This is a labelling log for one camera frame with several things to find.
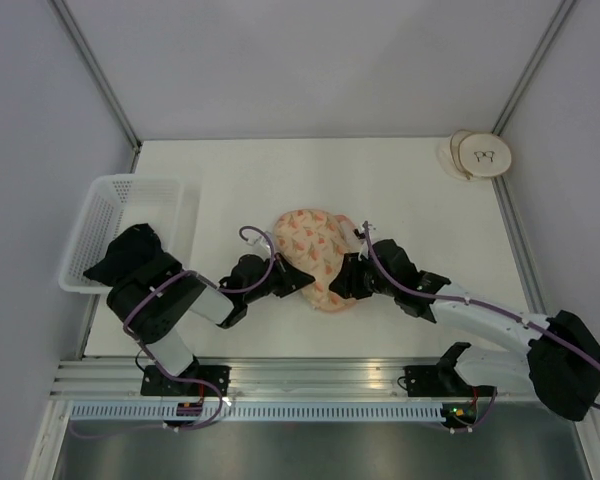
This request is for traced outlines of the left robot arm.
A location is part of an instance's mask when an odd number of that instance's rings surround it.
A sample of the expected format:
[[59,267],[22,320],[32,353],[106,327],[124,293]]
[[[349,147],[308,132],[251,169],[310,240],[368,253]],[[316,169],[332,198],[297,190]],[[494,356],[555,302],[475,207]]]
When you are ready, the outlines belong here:
[[215,287],[164,253],[116,283],[106,303],[124,333],[158,364],[164,385],[186,396],[196,389],[198,372],[195,355],[176,329],[185,314],[229,329],[246,316],[250,303],[269,295],[284,298],[314,283],[279,253],[267,259],[246,254]]

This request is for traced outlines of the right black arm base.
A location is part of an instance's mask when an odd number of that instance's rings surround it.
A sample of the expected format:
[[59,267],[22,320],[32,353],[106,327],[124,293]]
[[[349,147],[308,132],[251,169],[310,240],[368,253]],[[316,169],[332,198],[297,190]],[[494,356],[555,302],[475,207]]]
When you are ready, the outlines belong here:
[[438,365],[407,365],[396,384],[409,397],[450,398],[463,393],[455,372]]

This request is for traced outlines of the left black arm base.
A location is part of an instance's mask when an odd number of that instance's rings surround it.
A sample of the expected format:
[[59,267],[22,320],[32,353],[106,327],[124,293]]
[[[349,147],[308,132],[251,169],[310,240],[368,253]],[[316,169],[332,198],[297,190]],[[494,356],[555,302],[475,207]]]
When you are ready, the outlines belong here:
[[173,380],[154,365],[144,369],[140,394],[146,397],[217,398],[227,394],[231,368],[227,365],[199,365]]

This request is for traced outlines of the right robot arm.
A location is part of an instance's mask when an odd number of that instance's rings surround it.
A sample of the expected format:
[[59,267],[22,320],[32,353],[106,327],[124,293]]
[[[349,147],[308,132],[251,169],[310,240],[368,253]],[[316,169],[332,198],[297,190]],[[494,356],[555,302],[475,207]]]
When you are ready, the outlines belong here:
[[572,312],[547,316],[492,304],[418,269],[392,240],[346,255],[329,289],[356,300],[385,295],[407,315],[494,344],[489,350],[457,342],[445,352],[436,381],[449,395],[469,386],[531,395],[571,421],[600,409],[600,344]]

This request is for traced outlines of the floral laundry bag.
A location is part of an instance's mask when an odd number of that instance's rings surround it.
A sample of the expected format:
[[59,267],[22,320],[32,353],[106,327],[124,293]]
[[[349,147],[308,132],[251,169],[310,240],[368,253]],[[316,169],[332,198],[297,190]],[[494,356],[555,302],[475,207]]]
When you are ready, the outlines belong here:
[[300,209],[281,215],[273,227],[274,244],[296,269],[314,277],[301,289],[316,310],[336,313],[352,307],[355,299],[343,299],[329,289],[338,276],[345,255],[358,253],[361,241],[345,215],[319,209]]

